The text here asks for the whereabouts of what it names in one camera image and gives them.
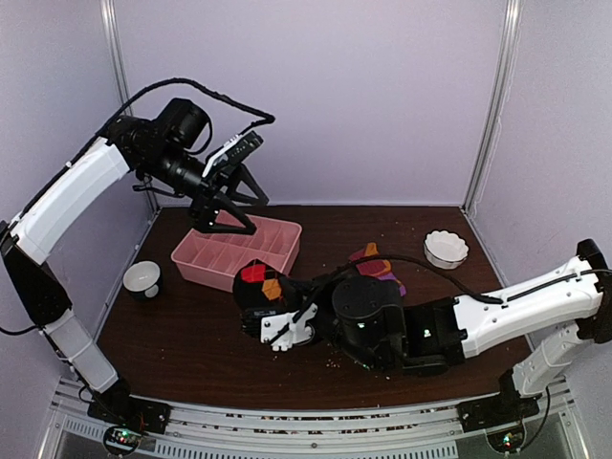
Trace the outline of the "maroon orange purple striped sock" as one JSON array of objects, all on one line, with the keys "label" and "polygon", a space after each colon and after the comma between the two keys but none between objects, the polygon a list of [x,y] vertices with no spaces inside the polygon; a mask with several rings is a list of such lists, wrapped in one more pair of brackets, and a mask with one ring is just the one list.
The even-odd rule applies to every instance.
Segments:
[{"label": "maroon orange purple striped sock", "polygon": [[[367,243],[363,249],[359,251],[355,251],[352,253],[348,260],[351,262],[369,257],[374,255],[379,255],[378,245],[376,242]],[[396,277],[396,275],[392,272],[392,265],[386,259],[377,259],[371,260],[367,262],[360,263],[356,266],[357,271],[361,275],[367,275],[371,277],[375,277],[379,280],[392,280],[395,281],[399,287],[400,295],[406,295],[405,285]]]}]

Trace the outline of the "black argyle red orange sock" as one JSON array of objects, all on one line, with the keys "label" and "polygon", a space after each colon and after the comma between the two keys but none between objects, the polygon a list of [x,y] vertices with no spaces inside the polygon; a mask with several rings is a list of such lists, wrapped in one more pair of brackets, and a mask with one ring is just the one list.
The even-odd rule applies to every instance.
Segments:
[{"label": "black argyle red orange sock", "polygon": [[233,279],[232,296],[242,313],[295,312],[300,299],[291,279],[263,260],[255,258]]}]

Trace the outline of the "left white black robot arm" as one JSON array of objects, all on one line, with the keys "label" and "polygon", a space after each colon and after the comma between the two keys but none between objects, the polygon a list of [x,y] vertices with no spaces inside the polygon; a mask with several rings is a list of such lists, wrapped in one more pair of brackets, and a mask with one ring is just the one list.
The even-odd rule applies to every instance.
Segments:
[{"label": "left white black robot arm", "polygon": [[[203,130],[212,128],[212,121],[191,100],[171,100],[153,120],[124,113],[145,94],[171,84],[191,86],[255,120],[200,162],[192,146]],[[274,121],[274,115],[195,80],[161,80],[125,102],[15,217],[2,222],[1,257],[33,328],[74,368],[91,390],[95,406],[116,424],[131,423],[139,414],[137,403],[127,381],[74,314],[49,268],[49,255],[83,211],[129,173],[139,180],[161,181],[169,187],[168,196],[189,198],[192,227],[202,234],[254,234],[255,223],[240,207],[265,206],[269,199],[244,161],[263,142],[254,128]]]}]

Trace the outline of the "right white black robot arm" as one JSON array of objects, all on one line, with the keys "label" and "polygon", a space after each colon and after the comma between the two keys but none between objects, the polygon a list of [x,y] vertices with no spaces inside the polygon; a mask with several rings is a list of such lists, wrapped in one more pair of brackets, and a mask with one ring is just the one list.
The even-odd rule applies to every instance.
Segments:
[{"label": "right white black robot arm", "polygon": [[268,336],[273,350],[286,351],[319,335],[366,369],[401,366],[409,375],[429,376],[551,327],[528,358],[502,375],[497,395],[461,406],[464,413],[489,408],[496,421],[507,423],[522,410],[536,410],[548,385],[588,347],[611,339],[603,315],[610,302],[610,267],[597,244],[586,239],[575,256],[539,277],[412,307],[404,306],[393,280],[339,271],[312,284]]}]

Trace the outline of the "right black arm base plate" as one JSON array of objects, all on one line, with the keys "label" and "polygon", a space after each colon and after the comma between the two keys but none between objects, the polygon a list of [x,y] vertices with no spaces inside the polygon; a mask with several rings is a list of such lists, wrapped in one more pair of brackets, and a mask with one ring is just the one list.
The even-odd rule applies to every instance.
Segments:
[{"label": "right black arm base plate", "polygon": [[464,432],[516,423],[539,413],[537,398],[504,398],[501,394],[456,406]]}]

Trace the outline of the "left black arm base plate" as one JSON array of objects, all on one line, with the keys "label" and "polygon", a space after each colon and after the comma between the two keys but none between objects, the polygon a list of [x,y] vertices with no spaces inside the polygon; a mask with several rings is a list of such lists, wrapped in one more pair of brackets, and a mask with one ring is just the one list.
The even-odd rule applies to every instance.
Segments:
[{"label": "left black arm base plate", "polygon": [[126,426],[145,433],[164,434],[169,421],[171,406],[161,402],[131,397],[124,414],[114,414],[98,402],[91,402],[87,415],[108,424]]}]

